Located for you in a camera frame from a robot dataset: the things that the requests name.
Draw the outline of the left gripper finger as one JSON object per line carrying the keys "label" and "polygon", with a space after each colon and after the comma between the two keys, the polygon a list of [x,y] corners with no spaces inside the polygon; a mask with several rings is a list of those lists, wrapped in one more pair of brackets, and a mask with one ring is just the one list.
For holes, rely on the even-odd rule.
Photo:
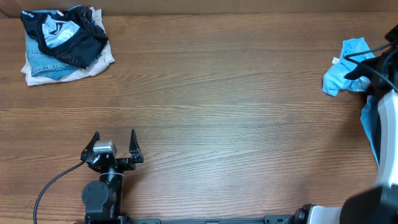
{"label": "left gripper finger", "polygon": [[132,155],[135,154],[141,154],[142,151],[139,147],[138,141],[137,141],[137,136],[136,136],[136,132],[134,129],[132,129],[131,131],[131,138],[130,138],[130,143],[129,143],[129,152]]}
{"label": "left gripper finger", "polygon": [[100,133],[98,131],[96,131],[93,135],[93,137],[91,138],[90,142],[87,144],[87,146],[84,148],[84,150],[82,151],[82,153],[89,153],[93,150],[94,145],[96,143],[96,141],[100,140]]}

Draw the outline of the black t-shirt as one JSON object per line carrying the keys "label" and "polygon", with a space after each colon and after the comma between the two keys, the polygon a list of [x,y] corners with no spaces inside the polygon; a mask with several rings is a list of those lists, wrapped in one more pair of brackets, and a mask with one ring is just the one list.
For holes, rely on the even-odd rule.
{"label": "black t-shirt", "polygon": [[376,112],[376,130],[374,133],[374,155],[375,155],[375,159],[376,159],[376,164],[377,166],[380,165],[380,153],[381,153],[381,120],[380,120],[380,115],[378,112],[378,103],[379,103],[379,99],[374,97],[375,99],[375,103],[374,103],[374,107],[375,107],[375,112]]}

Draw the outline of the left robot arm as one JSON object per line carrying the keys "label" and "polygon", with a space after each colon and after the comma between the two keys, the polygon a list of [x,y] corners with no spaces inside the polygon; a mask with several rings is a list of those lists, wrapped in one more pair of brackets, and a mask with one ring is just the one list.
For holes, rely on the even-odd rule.
{"label": "left robot arm", "polygon": [[81,153],[81,160],[99,173],[82,191],[85,204],[85,223],[132,223],[128,213],[121,211],[124,172],[135,170],[136,164],[144,162],[135,130],[131,131],[129,157],[117,158],[113,141],[102,141],[96,132]]}

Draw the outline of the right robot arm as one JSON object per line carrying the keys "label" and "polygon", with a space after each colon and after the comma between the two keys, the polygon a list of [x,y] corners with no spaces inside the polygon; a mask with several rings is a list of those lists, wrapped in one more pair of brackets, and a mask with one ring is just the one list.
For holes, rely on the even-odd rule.
{"label": "right robot arm", "polygon": [[323,78],[329,95],[351,90],[367,96],[361,122],[378,168],[374,187],[342,207],[306,204],[281,223],[397,223],[397,28],[385,39],[375,49],[363,39],[344,42],[338,63]]}

